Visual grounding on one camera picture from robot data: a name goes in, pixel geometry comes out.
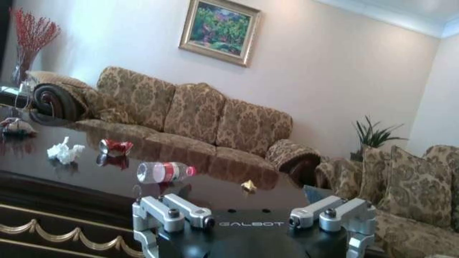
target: white wall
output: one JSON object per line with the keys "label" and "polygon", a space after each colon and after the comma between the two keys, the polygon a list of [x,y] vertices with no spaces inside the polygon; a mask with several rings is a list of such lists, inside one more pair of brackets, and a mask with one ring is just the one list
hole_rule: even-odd
{"label": "white wall", "polygon": [[[239,0],[263,11],[250,68],[178,48],[187,0],[17,0],[63,35],[35,69],[95,84],[118,65],[174,83],[205,81],[230,97],[286,111],[293,139],[326,155],[358,147],[351,121],[405,123],[409,137],[439,40],[313,0]],[[14,37],[3,78],[15,60]]]}
{"label": "white wall", "polygon": [[437,144],[459,146],[459,35],[443,39],[410,136],[409,150],[422,155]]}

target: brown floral sofa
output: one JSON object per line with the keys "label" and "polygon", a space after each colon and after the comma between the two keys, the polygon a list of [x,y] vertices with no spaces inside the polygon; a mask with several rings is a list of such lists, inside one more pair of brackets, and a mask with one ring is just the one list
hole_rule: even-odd
{"label": "brown floral sofa", "polygon": [[377,244],[391,257],[459,257],[459,148],[423,158],[365,148],[365,161],[323,159],[318,186],[375,204]]}
{"label": "brown floral sofa", "polygon": [[78,117],[79,124],[299,175],[313,175],[321,163],[314,149],[289,140],[287,113],[227,98],[206,83],[174,85],[119,67],[105,69],[98,89],[50,72],[30,75],[42,110],[50,112],[51,103],[55,109],[77,106],[82,112],[71,118]]}

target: bottle cap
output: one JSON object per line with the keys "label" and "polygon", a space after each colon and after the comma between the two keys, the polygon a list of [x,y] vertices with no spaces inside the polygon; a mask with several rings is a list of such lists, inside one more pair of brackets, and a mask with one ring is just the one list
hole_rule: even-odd
{"label": "bottle cap", "polygon": [[187,168],[187,176],[194,176],[197,175],[198,171],[195,167],[189,167]]}

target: water bottle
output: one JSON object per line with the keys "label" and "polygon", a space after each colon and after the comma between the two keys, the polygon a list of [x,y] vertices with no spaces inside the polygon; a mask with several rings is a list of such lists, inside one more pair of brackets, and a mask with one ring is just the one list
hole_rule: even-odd
{"label": "water bottle", "polygon": [[138,179],[143,184],[181,181],[197,174],[197,168],[179,162],[145,162],[138,168]]}

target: crumpled tissue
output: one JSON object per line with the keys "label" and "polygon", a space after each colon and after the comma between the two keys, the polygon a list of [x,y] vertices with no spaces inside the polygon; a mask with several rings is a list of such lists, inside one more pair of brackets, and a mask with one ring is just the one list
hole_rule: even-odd
{"label": "crumpled tissue", "polygon": [[50,159],[59,159],[61,163],[65,165],[73,163],[78,156],[81,156],[85,146],[83,145],[74,145],[74,148],[70,149],[67,143],[70,142],[70,138],[65,138],[65,142],[62,144],[57,144],[49,149],[49,158]]}

